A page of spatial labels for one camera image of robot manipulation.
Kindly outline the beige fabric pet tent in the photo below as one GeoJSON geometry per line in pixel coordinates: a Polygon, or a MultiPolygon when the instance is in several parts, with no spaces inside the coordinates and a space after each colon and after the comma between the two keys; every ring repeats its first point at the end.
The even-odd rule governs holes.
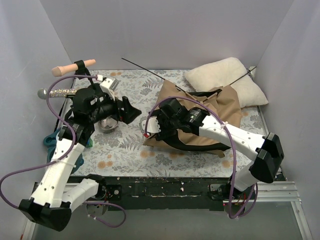
{"type": "Polygon", "coordinates": [[[146,139],[145,146],[209,152],[222,158],[229,146],[215,138],[200,136],[200,127],[204,126],[204,119],[210,112],[235,127],[240,126],[242,118],[238,94],[231,86],[186,92],[165,80],[157,104],[151,116],[157,119],[160,132],[146,139]]]}

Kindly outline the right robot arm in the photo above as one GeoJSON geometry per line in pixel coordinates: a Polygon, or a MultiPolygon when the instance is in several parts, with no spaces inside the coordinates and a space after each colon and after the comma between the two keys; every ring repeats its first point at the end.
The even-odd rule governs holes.
{"type": "Polygon", "coordinates": [[[187,109],[180,100],[178,96],[167,97],[157,103],[149,113],[159,125],[159,136],[182,130],[218,141],[230,147],[234,157],[240,152],[251,160],[251,163],[241,170],[234,169],[228,182],[213,191],[212,196],[215,199],[237,199],[257,182],[274,182],[284,159],[278,135],[272,132],[261,135],[245,131],[221,120],[216,113],[198,101],[195,102],[195,107],[187,109]]]}

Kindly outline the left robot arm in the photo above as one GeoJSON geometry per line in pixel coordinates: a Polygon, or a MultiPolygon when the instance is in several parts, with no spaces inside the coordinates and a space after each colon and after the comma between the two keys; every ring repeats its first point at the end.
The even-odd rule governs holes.
{"type": "Polygon", "coordinates": [[[19,210],[32,222],[60,232],[67,226],[72,212],[86,200],[103,199],[107,193],[106,182],[100,175],[89,174],[68,192],[64,192],[65,185],[95,131],[95,123],[111,117],[130,124],[141,113],[126,96],[119,100],[110,98],[99,88],[79,89],[65,115],[51,162],[31,197],[21,200],[19,210]]]}

